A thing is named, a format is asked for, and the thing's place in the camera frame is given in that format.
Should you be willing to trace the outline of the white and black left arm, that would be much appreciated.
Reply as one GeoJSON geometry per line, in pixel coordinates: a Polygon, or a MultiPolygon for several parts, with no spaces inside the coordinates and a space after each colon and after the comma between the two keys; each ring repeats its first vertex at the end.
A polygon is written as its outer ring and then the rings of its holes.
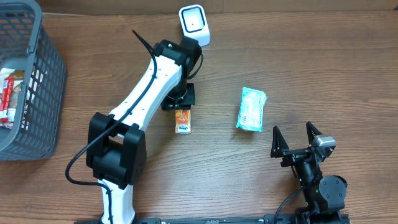
{"type": "Polygon", "coordinates": [[[100,223],[132,223],[133,185],[146,166],[145,131],[157,111],[189,109],[195,103],[188,83],[201,59],[197,40],[162,40],[150,49],[150,64],[127,98],[109,114],[96,113],[89,124],[86,165],[102,184],[100,223]]]}

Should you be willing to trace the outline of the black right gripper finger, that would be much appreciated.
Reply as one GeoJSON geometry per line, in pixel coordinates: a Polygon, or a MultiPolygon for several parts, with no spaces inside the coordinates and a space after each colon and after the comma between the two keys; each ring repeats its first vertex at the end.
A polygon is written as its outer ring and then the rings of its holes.
{"type": "Polygon", "coordinates": [[[322,135],[322,133],[310,122],[306,123],[308,143],[312,144],[315,136],[322,135]]]}
{"type": "Polygon", "coordinates": [[[283,157],[288,152],[289,146],[287,145],[280,129],[277,126],[273,127],[271,157],[283,157]]]}

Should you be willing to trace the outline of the orange Kleenex tissue pack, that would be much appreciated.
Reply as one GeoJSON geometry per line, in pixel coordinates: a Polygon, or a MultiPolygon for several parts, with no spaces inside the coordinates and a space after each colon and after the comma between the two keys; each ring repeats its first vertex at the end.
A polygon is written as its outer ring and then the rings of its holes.
{"type": "Polygon", "coordinates": [[[175,133],[190,134],[191,131],[191,111],[175,110],[175,133]]]}

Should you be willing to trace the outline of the mint green wipes pack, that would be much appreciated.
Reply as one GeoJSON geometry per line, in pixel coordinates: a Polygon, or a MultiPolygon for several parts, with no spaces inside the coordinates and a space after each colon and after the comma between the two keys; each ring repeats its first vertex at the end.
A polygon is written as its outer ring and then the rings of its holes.
{"type": "Polygon", "coordinates": [[[262,132],[263,110],[267,95],[260,90],[243,87],[236,127],[262,132]]]}

